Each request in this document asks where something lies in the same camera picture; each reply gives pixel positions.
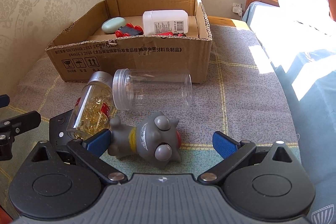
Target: red label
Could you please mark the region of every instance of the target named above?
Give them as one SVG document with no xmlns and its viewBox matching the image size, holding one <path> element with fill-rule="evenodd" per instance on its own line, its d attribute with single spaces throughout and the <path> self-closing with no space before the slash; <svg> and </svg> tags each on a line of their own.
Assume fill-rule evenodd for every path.
<svg viewBox="0 0 336 224">
<path fill-rule="evenodd" d="M 109 106 L 108 106 L 107 104 L 103 103 L 103 105 L 101 106 L 100 111 L 101 111 L 102 113 L 104 113 L 104 114 L 106 115 L 107 118 L 110 117 L 110 108 L 109 108 Z"/>
<path fill-rule="evenodd" d="M 75 106 L 74 107 L 76 107 L 78 104 L 79 104 L 79 101 L 81 100 L 81 97 L 79 97 L 78 99 L 77 99 L 77 102 L 76 102 L 76 104 L 75 104 Z"/>
</svg>

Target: clear jar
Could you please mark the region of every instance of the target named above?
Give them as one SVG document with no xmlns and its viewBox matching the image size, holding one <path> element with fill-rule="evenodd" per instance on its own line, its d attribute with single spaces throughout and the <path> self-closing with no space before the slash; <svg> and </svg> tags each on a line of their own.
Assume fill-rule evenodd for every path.
<svg viewBox="0 0 336 224">
<path fill-rule="evenodd" d="M 119 69 L 112 91 L 119 110 L 189 109 L 192 103 L 188 73 Z"/>
<path fill-rule="evenodd" d="M 78 98 L 67 133 L 72 138 L 88 139 L 104 128 L 110 128 L 113 77 L 103 71 L 93 73 Z"/>
</svg>

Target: bottle cap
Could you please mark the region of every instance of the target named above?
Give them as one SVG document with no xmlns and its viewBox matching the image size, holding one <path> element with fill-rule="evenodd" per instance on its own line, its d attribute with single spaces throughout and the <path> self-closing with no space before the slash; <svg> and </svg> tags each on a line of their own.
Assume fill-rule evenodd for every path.
<svg viewBox="0 0 336 224">
<path fill-rule="evenodd" d="M 129 69 L 119 69 L 115 72 L 113 77 L 112 94 L 114 106 L 118 110 L 129 110 L 126 96 L 126 78 Z"/>
<path fill-rule="evenodd" d="M 91 78 L 88 82 L 88 84 L 91 84 L 93 82 L 100 82 L 105 85 L 107 85 L 110 89 L 112 89 L 113 85 L 113 77 L 112 75 L 108 74 L 107 72 L 104 71 L 96 71 L 91 75 Z"/>
</svg>

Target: pillow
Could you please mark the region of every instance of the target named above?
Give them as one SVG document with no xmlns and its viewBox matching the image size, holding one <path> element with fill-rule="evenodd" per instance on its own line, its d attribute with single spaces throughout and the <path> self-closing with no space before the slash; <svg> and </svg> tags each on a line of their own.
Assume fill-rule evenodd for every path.
<svg viewBox="0 0 336 224">
<path fill-rule="evenodd" d="M 278 0 L 278 3 L 293 20 L 303 24 L 312 26 L 319 20 L 330 18 L 328 0 Z"/>
</svg>

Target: bulging eye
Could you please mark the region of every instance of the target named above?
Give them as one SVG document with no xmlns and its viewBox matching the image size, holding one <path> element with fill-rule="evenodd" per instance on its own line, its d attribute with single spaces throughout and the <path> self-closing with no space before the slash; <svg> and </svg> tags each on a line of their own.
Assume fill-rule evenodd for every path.
<svg viewBox="0 0 336 224">
<path fill-rule="evenodd" d="M 155 118 L 154 122 L 161 131 L 167 131 L 170 129 L 170 122 L 166 116 L 158 116 Z"/>
<path fill-rule="evenodd" d="M 161 144 L 156 148 L 154 156 L 159 161 L 167 161 L 170 159 L 172 153 L 173 152 L 169 145 Z"/>
</svg>

